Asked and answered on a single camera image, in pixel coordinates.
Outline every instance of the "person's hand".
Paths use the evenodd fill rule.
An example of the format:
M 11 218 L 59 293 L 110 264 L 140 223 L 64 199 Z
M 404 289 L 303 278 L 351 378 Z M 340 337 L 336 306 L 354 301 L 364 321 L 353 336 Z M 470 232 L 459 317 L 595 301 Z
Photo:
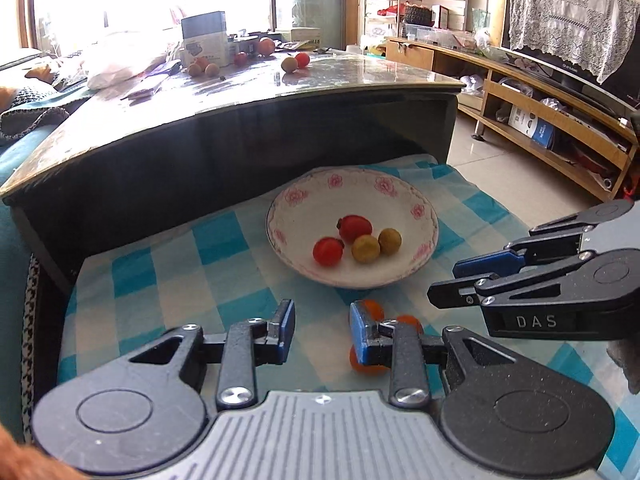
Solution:
M 620 341 L 609 341 L 607 354 L 625 373 L 629 391 L 640 392 L 640 333 Z
M 20 446 L 0 424 L 0 480 L 87 480 L 75 469 L 44 455 L 33 446 Z

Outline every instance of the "table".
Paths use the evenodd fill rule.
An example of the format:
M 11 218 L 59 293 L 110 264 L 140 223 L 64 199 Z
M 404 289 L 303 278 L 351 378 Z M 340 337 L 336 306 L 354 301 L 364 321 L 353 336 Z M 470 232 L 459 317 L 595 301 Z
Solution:
M 318 166 L 428 152 L 446 160 L 457 80 L 353 54 L 283 55 L 225 80 L 169 78 L 123 100 L 130 80 L 96 94 L 0 188 L 56 285 L 69 293 L 101 253 L 273 189 Z

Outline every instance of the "box on shelf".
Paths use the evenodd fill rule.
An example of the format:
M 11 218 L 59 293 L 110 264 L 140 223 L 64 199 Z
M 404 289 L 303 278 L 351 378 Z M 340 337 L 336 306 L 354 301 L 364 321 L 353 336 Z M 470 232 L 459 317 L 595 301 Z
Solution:
M 436 28 L 447 28 L 449 25 L 449 9 L 441 5 L 431 6 L 431 19 Z
M 184 48 L 180 51 L 183 66 L 189 66 L 197 57 L 210 63 L 227 66 L 226 17 L 223 10 L 188 16 L 180 22 Z
M 458 94 L 458 102 L 461 105 L 468 106 L 469 108 L 473 108 L 474 110 L 482 110 L 482 96 L 460 92 Z
M 551 146 L 554 138 L 554 126 L 552 124 L 540 119 L 536 114 L 527 112 L 515 105 L 511 108 L 509 126 L 525 134 L 529 139 L 535 140 L 545 148 Z
M 434 44 L 460 52 L 473 53 L 476 51 L 476 40 L 470 32 L 414 25 L 412 23 L 405 23 L 404 26 L 408 40 Z
M 317 27 L 277 28 L 276 32 L 282 34 L 282 41 L 285 43 L 290 41 L 309 41 L 317 46 L 322 43 L 322 30 Z

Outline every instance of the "wooden door frame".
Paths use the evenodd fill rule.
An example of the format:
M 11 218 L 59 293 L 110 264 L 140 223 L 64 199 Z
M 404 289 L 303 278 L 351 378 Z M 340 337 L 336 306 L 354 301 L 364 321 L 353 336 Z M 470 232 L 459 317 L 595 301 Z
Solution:
M 23 48 L 37 48 L 34 0 L 16 0 L 15 9 L 18 16 L 20 46 Z
M 360 38 L 358 37 L 358 6 L 360 0 L 343 0 L 343 27 L 344 27 L 344 43 L 359 44 Z

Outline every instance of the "drawer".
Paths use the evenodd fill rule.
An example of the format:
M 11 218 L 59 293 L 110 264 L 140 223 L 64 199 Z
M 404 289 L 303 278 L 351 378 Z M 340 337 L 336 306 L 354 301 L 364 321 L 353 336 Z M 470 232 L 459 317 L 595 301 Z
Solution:
M 386 44 L 386 58 L 389 61 L 427 70 L 431 70 L 433 67 L 433 50 L 414 44 L 389 41 Z

